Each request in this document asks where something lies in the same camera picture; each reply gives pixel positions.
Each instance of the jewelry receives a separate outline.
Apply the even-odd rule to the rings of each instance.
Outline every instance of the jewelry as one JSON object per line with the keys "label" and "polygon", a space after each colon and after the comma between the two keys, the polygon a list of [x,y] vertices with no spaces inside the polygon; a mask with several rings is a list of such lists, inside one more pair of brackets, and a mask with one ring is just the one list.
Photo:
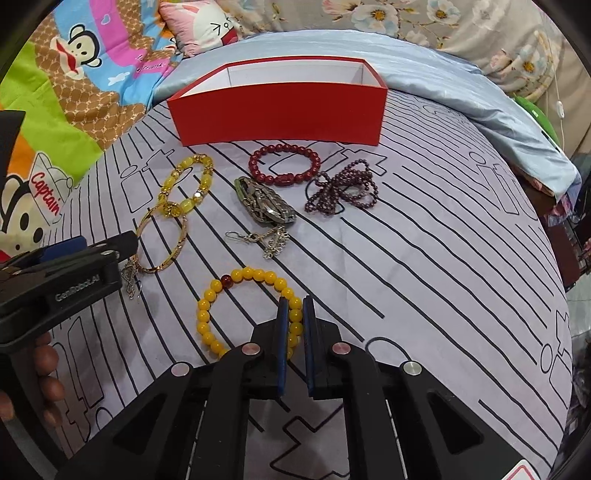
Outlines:
{"label": "jewelry", "polygon": [[[287,230],[283,225],[277,225],[263,234],[251,233],[249,235],[241,235],[238,232],[226,232],[226,236],[250,244],[258,242],[262,243],[265,246],[262,256],[266,259],[279,255],[285,248],[287,241],[290,239],[290,234],[287,233]],[[264,239],[269,236],[271,237],[270,240],[265,243]]]}
{"label": "jewelry", "polygon": [[[199,183],[199,188],[195,193],[193,193],[192,198],[184,199],[181,203],[174,203],[168,201],[168,195],[170,191],[173,189],[174,184],[177,183],[181,173],[184,170],[191,167],[193,163],[200,162],[203,164],[203,174],[201,175],[201,181]],[[205,195],[208,194],[210,187],[212,186],[212,176],[213,176],[213,160],[211,157],[204,155],[204,154],[195,154],[192,157],[185,158],[181,163],[179,163],[174,170],[170,173],[170,177],[164,180],[162,188],[160,189],[160,193],[158,194],[158,204],[161,204],[165,209],[164,216],[173,216],[178,217],[181,212],[188,213],[193,210],[193,207],[197,205],[201,205],[201,202],[205,198]]]}
{"label": "jewelry", "polygon": [[303,314],[301,311],[301,298],[294,295],[294,291],[287,286],[287,280],[277,278],[277,274],[271,270],[265,272],[262,268],[255,270],[251,267],[237,268],[232,270],[229,275],[223,275],[221,278],[214,279],[209,287],[203,292],[203,297],[197,302],[197,333],[201,335],[202,342],[209,347],[219,358],[223,357],[228,348],[210,331],[209,320],[211,318],[209,309],[216,300],[217,294],[224,288],[231,288],[235,283],[242,280],[254,280],[256,282],[265,282],[273,286],[276,291],[281,292],[281,297],[289,300],[289,319],[290,327],[287,336],[287,359],[293,355],[293,349],[300,343],[300,335],[304,332],[302,325]]}
{"label": "jewelry", "polygon": [[257,222],[285,225],[296,221],[293,207],[269,187],[240,177],[234,180],[234,188],[238,199]]}
{"label": "jewelry", "polygon": [[[150,221],[150,219],[154,216],[157,212],[171,212],[172,209],[178,208],[178,204],[174,202],[166,202],[166,203],[159,203],[155,207],[152,207],[148,212],[144,215],[141,222],[139,223],[138,229],[135,231],[136,236],[139,238],[144,231],[144,228]],[[121,277],[127,282],[127,294],[129,295],[130,299],[133,299],[135,296],[135,281],[134,278],[142,273],[142,274],[152,274],[156,272],[160,272],[167,268],[175,258],[178,257],[178,254],[181,252],[185,240],[187,239],[187,215],[182,212],[179,215],[181,217],[181,234],[178,238],[177,245],[174,247],[173,251],[170,255],[164,260],[160,265],[157,267],[144,267],[142,264],[139,263],[139,257],[136,253],[135,255],[131,256],[123,269],[121,269]],[[139,292],[141,291],[141,281],[139,283]]]}
{"label": "jewelry", "polygon": [[[168,195],[178,181],[179,177],[184,170],[190,168],[193,163],[202,163],[204,166],[203,174],[201,175],[201,181],[199,188],[193,194],[193,197],[184,199],[180,203],[168,201]],[[154,216],[155,213],[160,212],[165,218],[181,217],[181,234],[178,238],[176,247],[174,247],[172,253],[157,267],[147,268],[143,267],[139,263],[138,254],[136,253],[129,258],[123,269],[121,269],[121,277],[127,282],[126,291],[130,299],[135,296],[136,281],[135,278],[138,274],[152,274],[160,272],[167,268],[175,258],[178,257],[185,240],[187,239],[187,213],[189,213],[194,207],[200,205],[205,195],[208,194],[209,189],[212,185],[213,175],[213,160],[211,157],[204,154],[195,154],[192,157],[185,158],[179,163],[170,176],[164,180],[163,186],[158,194],[158,202],[156,206],[152,207],[142,218],[139,223],[138,229],[135,231],[136,236],[139,238],[144,231],[148,221]],[[138,294],[141,291],[141,281],[137,281],[139,285]]]}
{"label": "jewelry", "polygon": [[[360,163],[365,165],[365,170],[353,168]],[[372,177],[373,174],[369,169],[369,163],[365,160],[355,160],[332,179],[326,172],[321,171],[318,178],[314,180],[314,184],[320,187],[320,190],[308,198],[304,209],[306,212],[318,210],[326,215],[334,215],[339,198],[357,208],[373,207],[378,201],[378,186],[372,180]],[[358,188],[359,193],[355,195],[347,193],[347,189],[350,187]],[[372,199],[366,203],[360,202],[365,196],[370,196]]]}
{"label": "jewelry", "polygon": [[[282,173],[276,177],[273,177],[273,175],[265,175],[264,173],[261,173],[258,168],[259,159],[263,155],[275,152],[299,153],[300,155],[308,157],[312,162],[312,165],[309,170],[306,170],[303,173],[298,173],[296,175],[294,175],[293,173]],[[248,168],[251,171],[252,177],[258,183],[266,183],[267,185],[276,185],[278,187],[288,187],[289,185],[293,185],[294,183],[302,183],[304,180],[311,180],[320,170],[320,157],[318,156],[318,153],[309,148],[299,147],[298,145],[284,145],[282,143],[279,143],[277,145],[261,147],[259,150],[256,150],[251,155],[250,160],[248,161]]]}

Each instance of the human hand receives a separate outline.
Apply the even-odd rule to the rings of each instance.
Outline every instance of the human hand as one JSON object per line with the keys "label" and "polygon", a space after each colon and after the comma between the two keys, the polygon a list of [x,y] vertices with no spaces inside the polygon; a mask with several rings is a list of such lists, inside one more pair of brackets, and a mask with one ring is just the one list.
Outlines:
{"label": "human hand", "polygon": [[[57,368],[59,355],[49,345],[51,334],[49,332],[41,335],[35,340],[33,350],[33,361],[37,375],[39,375],[39,388],[46,400],[46,409],[43,411],[45,421],[53,426],[61,425],[61,412],[54,402],[63,400],[65,396],[64,385],[57,379],[49,377],[49,374]],[[8,395],[0,390],[0,419],[9,421],[14,418],[14,406]]]}

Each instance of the silver pendant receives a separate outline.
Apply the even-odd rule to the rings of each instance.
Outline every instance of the silver pendant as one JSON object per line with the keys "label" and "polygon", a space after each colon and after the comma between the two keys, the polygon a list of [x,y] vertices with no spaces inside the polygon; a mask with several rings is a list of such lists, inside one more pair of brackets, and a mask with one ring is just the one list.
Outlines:
{"label": "silver pendant", "polygon": [[127,282],[127,287],[126,287],[125,291],[127,292],[127,295],[129,296],[130,300],[133,300],[134,297],[136,296],[136,294],[135,294],[136,286],[138,287],[138,293],[137,293],[138,298],[139,298],[139,293],[142,291],[142,282],[141,282],[141,280],[137,279],[138,273],[139,273],[139,271],[138,271],[138,266],[135,262],[135,258],[131,257],[127,261],[125,266],[121,269],[121,278]]}
{"label": "silver pendant", "polygon": [[250,233],[249,235],[241,235],[238,232],[226,232],[226,236],[249,244],[260,242],[265,247],[262,253],[263,258],[273,258],[279,255],[290,239],[290,234],[287,233],[283,225],[277,225],[263,234]]}

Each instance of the gold bangle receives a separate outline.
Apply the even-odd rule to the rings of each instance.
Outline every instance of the gold bangle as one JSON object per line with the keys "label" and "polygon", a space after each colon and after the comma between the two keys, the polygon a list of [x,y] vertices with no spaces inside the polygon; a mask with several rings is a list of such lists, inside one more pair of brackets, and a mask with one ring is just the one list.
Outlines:
{"label": "gold bangle", "polygon": [[[148,213],[146,213],[144,215],[144,217],[142,218],[142,221],[139,223],[138,229],[135,231],[136,236],[138,238],[141,236],[142,232],[144,231],[145,226],[148,224],[148,221],[154,216],[155,212],[162,212],[164,216],[169,216],[165,213],[165,211],[168,209],[168,211],[170,212],[170,210],[174,209],[174,207],[178,207],[178,204],[174,203],[174,202],[165,202],[163,204],[161,203],[159,205],[156,205],[155,207],[152,207],[148,211]],[[160,272],[160,271],[164,270],[166,267],[168,267],[173,262],[173,260],[178,257],[178,254],[181,252],[181,249],[183,248],[185,240],[187,239],[187,215],[185,215],[183,212],[180,212],[180,214],[175,217],[181,218],[181,234],[178,238],[178,242],[177,242],[176,247],[174,247],[172,253],[166,258],[166,260],[164,260],[157,267],[153,267],[153,268],[143,267],[139,263],[138,254],[135,254],[131,258],[131,260],[135,264],[135,266],[139,272],[142,272],[142,273]]]}

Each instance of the yellow beaded bracelet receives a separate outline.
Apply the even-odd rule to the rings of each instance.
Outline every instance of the yellow beaded bracelet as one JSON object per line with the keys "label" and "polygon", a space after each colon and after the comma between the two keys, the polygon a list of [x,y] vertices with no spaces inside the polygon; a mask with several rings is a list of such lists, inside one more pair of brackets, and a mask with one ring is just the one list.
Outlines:
{"label": "yellow beaded bracelet", "polygon": [[[184,170],[191,167],[193,163],[200,162],[203,164],[203,174],[201,175],[201,182],[199,188],[193,193],[192,198],[184,199],[180,203],[168,201],[168,195],[173,189],[174,184],[177,183]],[[205,195],[208,194],[212,186],[213,175],[213,160],[205,154],[195,154],[192,157],[185,158],[179,163],[171,172],[170,177],[164,180],[162,189],[158,194],[158,205],[161,205],[166,216],[178,217],[183,213],[189,213],[193,207],[201,204]]]}
{"label": "yellow beaded bracelet", "polygon": [[219,358],[223,357],[228,351],[228,348],[217,340],[216,336],[210,331],[209,309],[216,300],[218,293],[224,288],[230,288],[235,283],[240,283],[242,280],[264,281],[267,285],[273,286],[275,290],[281,292],[281,297],[289,300],[290,328],[287,336],[287,359],[289,360],[294,353],[293,349],[300,343],[300,335],[304,332],[304,326],[301,322],[303,318],[301,298],[294,296],[294,291],[287,286],[286,279],[277,278],[275,272],[270,270],[265,272],[262,268],[258,270],[251,267],[237,268],[232,270],[229,275],[223,275],[219,280],[212,280],[209,288],[203,292],[201,300],[197,302],[197,333],[201,335],[202,342]]}

